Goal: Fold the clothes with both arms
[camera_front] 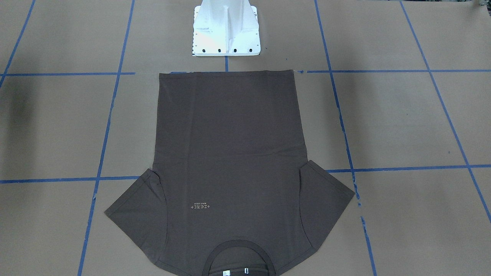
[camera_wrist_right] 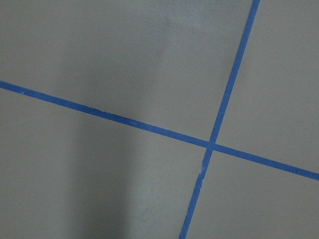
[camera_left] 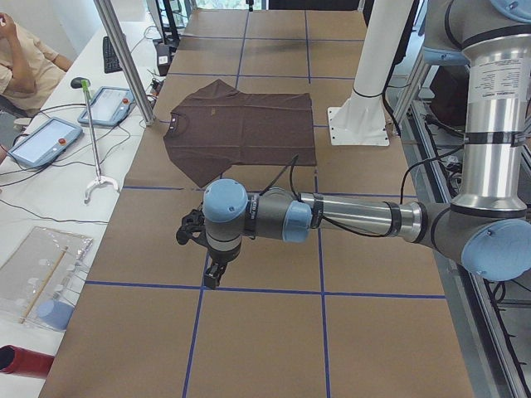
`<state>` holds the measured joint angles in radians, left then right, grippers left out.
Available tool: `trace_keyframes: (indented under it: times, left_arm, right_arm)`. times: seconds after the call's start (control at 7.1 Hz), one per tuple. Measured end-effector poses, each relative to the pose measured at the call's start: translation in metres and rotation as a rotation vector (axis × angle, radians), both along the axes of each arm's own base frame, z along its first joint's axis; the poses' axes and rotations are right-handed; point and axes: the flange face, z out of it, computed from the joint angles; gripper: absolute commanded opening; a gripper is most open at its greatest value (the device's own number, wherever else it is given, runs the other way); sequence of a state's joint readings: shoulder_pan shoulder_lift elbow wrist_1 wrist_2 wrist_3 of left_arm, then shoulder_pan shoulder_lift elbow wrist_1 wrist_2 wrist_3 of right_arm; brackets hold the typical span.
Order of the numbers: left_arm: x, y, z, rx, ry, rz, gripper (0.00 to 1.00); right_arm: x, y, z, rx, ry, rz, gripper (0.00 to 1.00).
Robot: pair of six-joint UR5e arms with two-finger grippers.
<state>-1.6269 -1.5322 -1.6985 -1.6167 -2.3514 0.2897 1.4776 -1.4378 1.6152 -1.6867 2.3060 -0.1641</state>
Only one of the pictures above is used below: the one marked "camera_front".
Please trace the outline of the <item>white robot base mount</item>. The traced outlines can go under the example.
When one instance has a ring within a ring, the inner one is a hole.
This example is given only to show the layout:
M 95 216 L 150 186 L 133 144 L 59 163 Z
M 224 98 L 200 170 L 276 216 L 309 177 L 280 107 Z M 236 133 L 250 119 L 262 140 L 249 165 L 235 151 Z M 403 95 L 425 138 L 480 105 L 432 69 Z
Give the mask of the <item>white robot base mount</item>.
M 193 15 L 193 56 L 260 55 L 258 12 L 249 0 L 204 0 Z

